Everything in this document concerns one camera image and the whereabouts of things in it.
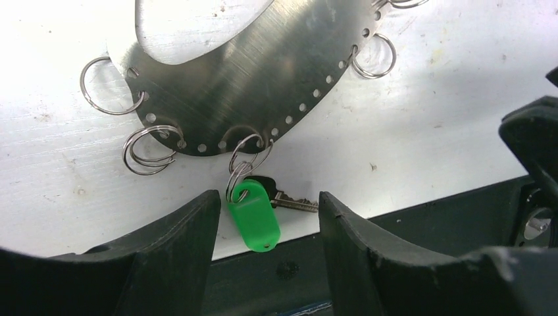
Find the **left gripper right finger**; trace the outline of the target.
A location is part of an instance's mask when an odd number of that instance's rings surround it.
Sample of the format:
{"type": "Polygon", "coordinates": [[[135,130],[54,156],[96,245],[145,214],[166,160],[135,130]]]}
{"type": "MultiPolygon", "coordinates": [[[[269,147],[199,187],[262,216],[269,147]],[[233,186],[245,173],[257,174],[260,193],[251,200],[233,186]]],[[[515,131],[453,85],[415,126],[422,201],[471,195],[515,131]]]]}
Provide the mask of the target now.
{"type": "Polygon", "coordinates": [[[335,315],[556,315],[555,248],[452,257],[360,217],[329,192],[318,209],[335,315]]]}

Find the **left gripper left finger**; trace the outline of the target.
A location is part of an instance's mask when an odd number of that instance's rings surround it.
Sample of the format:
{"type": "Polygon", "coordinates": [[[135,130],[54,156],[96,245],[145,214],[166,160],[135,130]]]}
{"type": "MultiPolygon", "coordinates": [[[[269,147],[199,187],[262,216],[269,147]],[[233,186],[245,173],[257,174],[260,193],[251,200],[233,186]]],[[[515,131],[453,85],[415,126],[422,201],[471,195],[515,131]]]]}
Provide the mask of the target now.
{"type": "Polygon", "coordinates": [[[208,190],[85,253],[1,250],[2,315],[199,315],[220,218],[208,190]]]}

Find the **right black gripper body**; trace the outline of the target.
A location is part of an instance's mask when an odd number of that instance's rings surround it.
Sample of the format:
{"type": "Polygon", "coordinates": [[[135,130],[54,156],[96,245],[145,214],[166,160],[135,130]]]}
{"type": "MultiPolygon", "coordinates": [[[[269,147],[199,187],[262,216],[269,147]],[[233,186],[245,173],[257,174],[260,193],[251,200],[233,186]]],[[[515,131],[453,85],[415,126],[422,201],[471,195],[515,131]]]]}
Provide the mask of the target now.
{"type": "Polygon", "coordinates": [[[515,244],[557,247],[557,97],[505,115],[499,136],[534,181],[522,190],[515,244]]]}

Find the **green key tag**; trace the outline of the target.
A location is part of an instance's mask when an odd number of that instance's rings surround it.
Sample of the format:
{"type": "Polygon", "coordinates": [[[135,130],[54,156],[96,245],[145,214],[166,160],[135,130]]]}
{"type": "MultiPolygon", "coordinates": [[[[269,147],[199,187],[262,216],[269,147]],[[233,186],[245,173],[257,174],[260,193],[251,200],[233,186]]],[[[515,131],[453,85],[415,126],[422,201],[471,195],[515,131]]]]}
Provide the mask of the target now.
{"type": "Polygon", "coordinates": [[[227,207],[249,250],[263,253],[276,247],[281,237],[280,225],[260,182],[242,180],[232,190],[227,207]]]}

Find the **key with black head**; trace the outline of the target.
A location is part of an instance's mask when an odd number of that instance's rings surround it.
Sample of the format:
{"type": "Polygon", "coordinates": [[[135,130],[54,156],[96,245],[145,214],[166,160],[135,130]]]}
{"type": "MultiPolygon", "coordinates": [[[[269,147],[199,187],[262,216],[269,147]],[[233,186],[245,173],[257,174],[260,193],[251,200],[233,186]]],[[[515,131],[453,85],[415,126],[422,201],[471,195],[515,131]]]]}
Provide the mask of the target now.
{"type": "Polygon", "coordinates": [[[272,208],[283,207],[286,209],[293,209],[297,211],[304,211],[308,213],[318,212],[318,202],[311,201],[306,198],[294,199],[287,195],[285,191],[277,187],[277,183],[273,178],[267,176],[251,175],[245,178],[246,180],[254,180],[260,183],[265,189],[272,208]]]}

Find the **perforated metal key plate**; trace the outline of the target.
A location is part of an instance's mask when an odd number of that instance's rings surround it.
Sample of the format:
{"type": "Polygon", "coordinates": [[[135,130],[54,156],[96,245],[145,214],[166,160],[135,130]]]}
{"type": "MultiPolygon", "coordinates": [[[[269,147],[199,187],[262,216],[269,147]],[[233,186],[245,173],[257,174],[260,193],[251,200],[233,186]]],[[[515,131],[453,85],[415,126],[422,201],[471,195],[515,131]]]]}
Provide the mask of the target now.
{"type": "Polygon", "coordinates": [[[136,34],[135,5],[107,38],[109,56],[155,139],[192,156],[219,155],[247,140],[260,152],[303,119],[334,87],[390,11],[387,1],[273,1],[212,51],[178,65],[148,55],[136,34]]]}

